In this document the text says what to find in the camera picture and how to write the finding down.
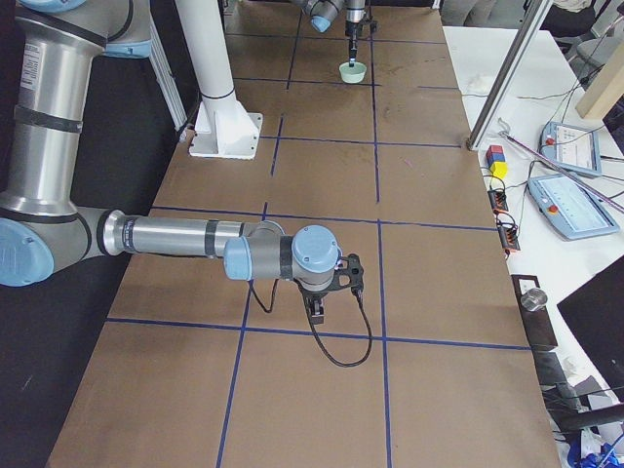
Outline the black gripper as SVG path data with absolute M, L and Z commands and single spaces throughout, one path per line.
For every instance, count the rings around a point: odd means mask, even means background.
M 345 35 L 349 38 L 348 65 L 354 66 L 357 61 L 358 41 L 357 37 L 366 37 L 364 29 L 369 29 L 369 35 L 376 32 L 375 19 L 363 19 L 359 22 L 347 20 L 345 22 Z
M 309 323 L 322 325 L 325 320 L 324 294 L 349 289 L 357 296 L 364 291 L 364 267 L 360 257 L 355 253 L 341 256 L 338 264 L 331 272 L 331 277 L 326 284 L 320 287 L 312 287 L 303 282 L 296 281 L 297 286 L 305 294 L 305 309 Z

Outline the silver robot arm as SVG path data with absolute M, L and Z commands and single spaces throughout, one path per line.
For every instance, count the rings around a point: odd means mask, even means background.
M 348 61 L 353 68 L 357 62 L 358 41 L 365 26 L 370 33 L 376 29 L 376 21 L 372 18 L 371 7 L 365 0 L 292 0 L 292 3 L 310 17 L 311 25 L 318 32 L 326 32 L 338 14 L 345 9 L 345 36 L 348 38 Z
M 1 195 L 1 282 L 26 287 L 82 260 L 158 254 L 219 258 L 233 280 L 292 281 L 308 321 L 324 319 L 326 294 L 364 290 L 355 254 L 311 225 L 288 235 L 259 223 L 127 215 L 75 206 L 71 184 L 94 58 L 145 58 L 151 51 L 146 1 L 22 1 L 25 34 L 7 188 Z

